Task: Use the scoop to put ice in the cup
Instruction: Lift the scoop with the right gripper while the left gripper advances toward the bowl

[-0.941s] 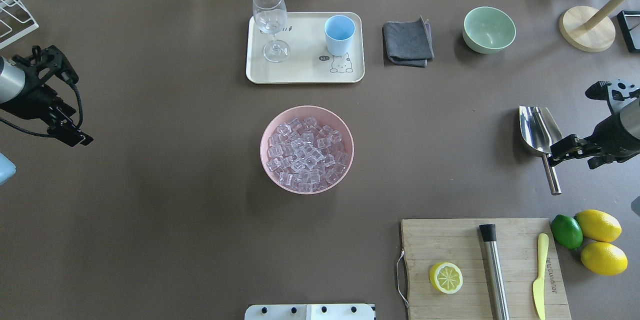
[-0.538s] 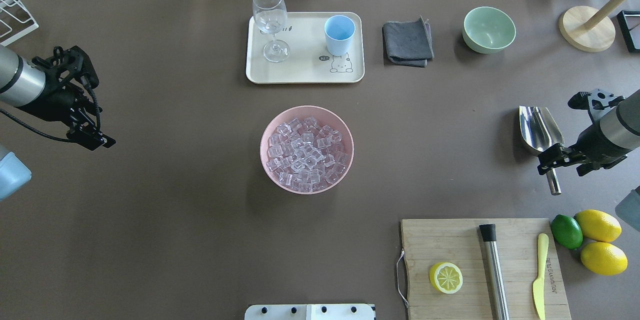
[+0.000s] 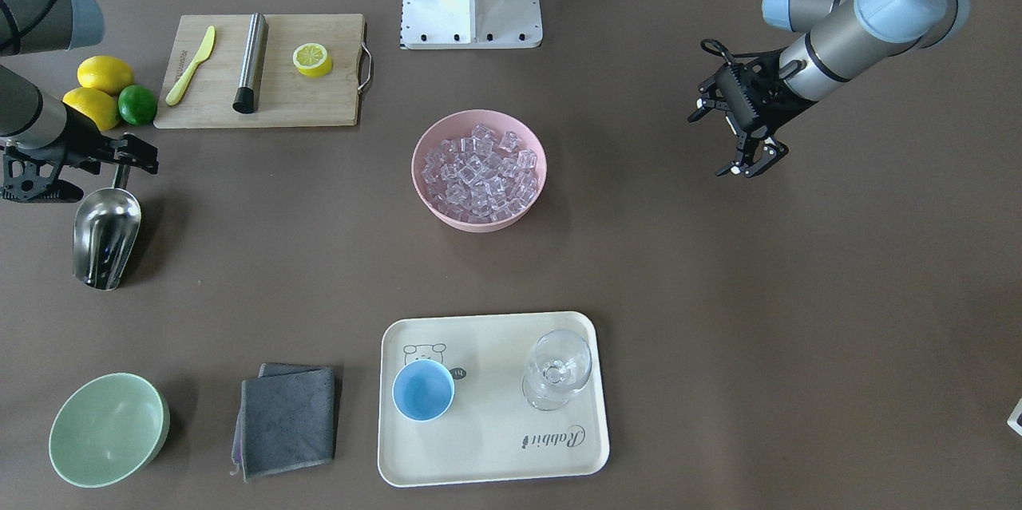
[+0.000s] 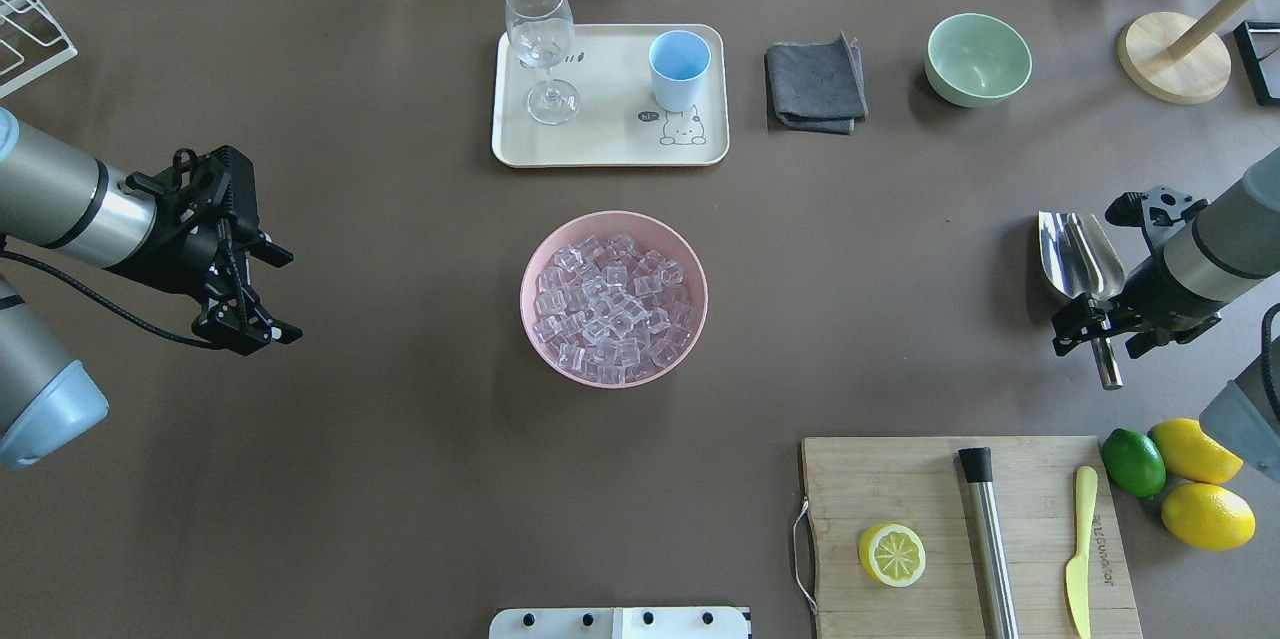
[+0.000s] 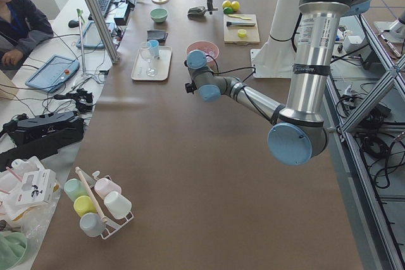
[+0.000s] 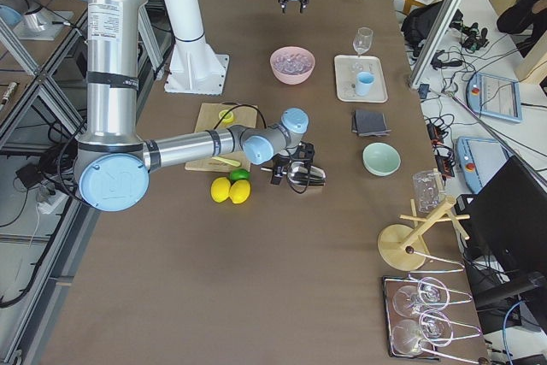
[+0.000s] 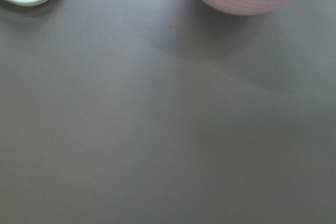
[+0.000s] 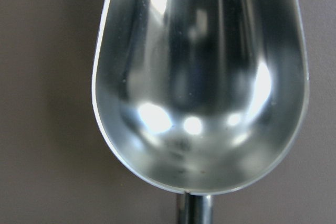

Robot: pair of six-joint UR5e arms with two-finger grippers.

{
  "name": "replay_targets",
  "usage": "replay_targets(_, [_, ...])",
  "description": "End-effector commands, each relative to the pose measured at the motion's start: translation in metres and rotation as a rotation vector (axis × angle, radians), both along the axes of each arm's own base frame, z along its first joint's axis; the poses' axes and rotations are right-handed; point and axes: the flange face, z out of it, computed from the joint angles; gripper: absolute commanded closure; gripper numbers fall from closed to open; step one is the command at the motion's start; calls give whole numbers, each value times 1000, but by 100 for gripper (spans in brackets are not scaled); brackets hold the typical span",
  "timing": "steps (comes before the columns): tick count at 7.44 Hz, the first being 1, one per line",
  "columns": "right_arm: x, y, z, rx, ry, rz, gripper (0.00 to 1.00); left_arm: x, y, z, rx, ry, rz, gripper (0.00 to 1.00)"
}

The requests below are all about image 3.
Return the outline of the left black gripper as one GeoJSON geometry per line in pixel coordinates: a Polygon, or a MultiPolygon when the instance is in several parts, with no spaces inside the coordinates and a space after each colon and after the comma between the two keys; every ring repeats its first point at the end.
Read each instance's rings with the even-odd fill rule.
{"type": "Polygon", "coordinates": [[[716,40],[703,40],[700,48],[725,63],[698,85],[696,109],[687,122],[700,121],[715,110],[725,113],[737,136],[736,155],[715,174],[755,178],[789,152],[773,137],[777,129],[815,104],[785,82],[804,65],[781,64],[782,49],[735,54],[716,40]]]}

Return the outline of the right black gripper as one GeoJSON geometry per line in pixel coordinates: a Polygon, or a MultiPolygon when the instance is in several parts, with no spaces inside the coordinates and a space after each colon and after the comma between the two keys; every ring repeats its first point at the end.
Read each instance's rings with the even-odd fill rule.
{"type": "Polygon", "coordinates": [[[27,132],[40,129],[48,143],[30,148],[24,141],[2,146],[2,198],[21,204],[77,202],[83,191],[61,179],[65,167],[98,174],[101,163],[117,163],[158,173],[158,149],[133,134],[112,139],[94,122],[69,107],[43,111],[27,132]]]}

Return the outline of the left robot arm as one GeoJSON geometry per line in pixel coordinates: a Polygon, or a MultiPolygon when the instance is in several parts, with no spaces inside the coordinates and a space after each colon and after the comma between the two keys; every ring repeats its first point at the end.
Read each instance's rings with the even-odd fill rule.
{"type": "Polygon", "coordinates": [[[699,85],[689,121],[725,114],[736,153],[722,173],[755,178],[788,153],[782,125],[887,57],[948,40],[970,11],[970,0],[762,0],[764,21],[796,40],[737,54],[705,38],[702,49],[723,65],[699,85]]]}

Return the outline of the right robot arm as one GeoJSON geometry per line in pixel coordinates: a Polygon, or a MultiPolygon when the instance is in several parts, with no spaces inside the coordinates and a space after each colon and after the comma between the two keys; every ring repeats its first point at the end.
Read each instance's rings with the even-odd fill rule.
{"type": "MultiPolygon", "coordinates": [[[[1,54],[21,57],[97,45],[105,19],[96,0],[1,0],[1,54]]],[[[77,202],[83,191],[61,178],[63,168],[97,175],[103,164],[158,172],[158,152],[131,134],[103,135],[13,69],[1,69],[2,198],[77,202]]]]}

